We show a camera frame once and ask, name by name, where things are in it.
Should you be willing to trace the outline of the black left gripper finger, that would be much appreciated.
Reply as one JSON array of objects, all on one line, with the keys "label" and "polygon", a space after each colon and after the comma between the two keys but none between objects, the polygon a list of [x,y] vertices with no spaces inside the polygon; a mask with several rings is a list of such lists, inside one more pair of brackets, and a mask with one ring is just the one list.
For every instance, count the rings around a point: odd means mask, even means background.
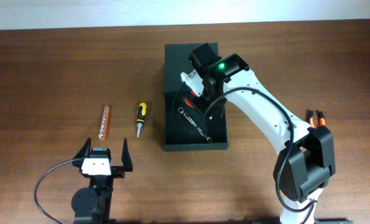
[{"label": "black left gripper finger", "polygon": [[128,148],[126,138],[124,138],[124,141],[123,141],[121,161],[123,163],[124,172],[132,172],[133,171],[132,159],[131,159],[131,156],[130,156],[130,153],[129,153],[129,148]]},{"label": "black left gripper finger", "polygon": [[91,149],[91,138],[87,138],[84,145],[74,156],[74,159],[83,159],[89,157],[90,149]]}]

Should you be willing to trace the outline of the small red pliers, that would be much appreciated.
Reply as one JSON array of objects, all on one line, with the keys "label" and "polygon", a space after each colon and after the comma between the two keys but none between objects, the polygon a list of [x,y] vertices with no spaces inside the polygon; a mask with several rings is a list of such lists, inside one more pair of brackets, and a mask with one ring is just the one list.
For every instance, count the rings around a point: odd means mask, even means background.
[{"label": "small red pliers", "polygon": [[198,99],[198,95],[193,91],[186,91],[184,93],[184,102],[190,107],[190,108],[195,108],[194,101]]}]

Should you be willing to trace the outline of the silver double ring wrench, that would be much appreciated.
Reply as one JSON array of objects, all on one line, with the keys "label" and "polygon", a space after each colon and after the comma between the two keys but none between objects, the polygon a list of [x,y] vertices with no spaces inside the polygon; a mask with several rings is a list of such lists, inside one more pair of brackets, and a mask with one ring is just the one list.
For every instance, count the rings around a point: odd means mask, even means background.
[{"label": "silver double ring wrench", "polygon": [[185,112],[185,110],[182,107],[179,107],[177,110],[180,114],[182,114],[188,122],[200,133],[200,135],[205,138],[209,143],[212,143],[213,140],[210,138],[197,124],[194,122],[194,120],[190,117],[188,113]]}]

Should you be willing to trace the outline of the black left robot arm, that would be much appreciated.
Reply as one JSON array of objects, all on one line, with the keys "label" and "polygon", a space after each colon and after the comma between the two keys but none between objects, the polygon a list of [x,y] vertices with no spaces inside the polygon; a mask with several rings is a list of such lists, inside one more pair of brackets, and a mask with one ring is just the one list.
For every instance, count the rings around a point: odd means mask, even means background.
[{"label": "black left robot arm", "polygon": [[112,224],[117,219],[110,217],[114,179],[125,178],[133,171],[127,139],[123,141],[121,166],[111,165],[111,151],[107,147],[91,147],[88,138],[73,158],[72,165],[89,180],[89,186],[77,190],[71,201],[75,223]]}]

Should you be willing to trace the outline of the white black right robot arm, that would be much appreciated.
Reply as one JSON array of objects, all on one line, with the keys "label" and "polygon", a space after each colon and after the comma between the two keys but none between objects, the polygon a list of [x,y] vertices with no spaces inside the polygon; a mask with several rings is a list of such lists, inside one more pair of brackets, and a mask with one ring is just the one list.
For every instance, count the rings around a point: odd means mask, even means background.
[{"label": "white black right robot arm", "polygon": [[228,101],[262,131],[278,155],[274,167],[279,223],[316,223],[318,198],[336,172],[333,134],[322,114],[319,125],[291,113],[237,54],[218,56],[208,43],[188,57],[194,71],[183,82],[201,103],[204,120]]}]

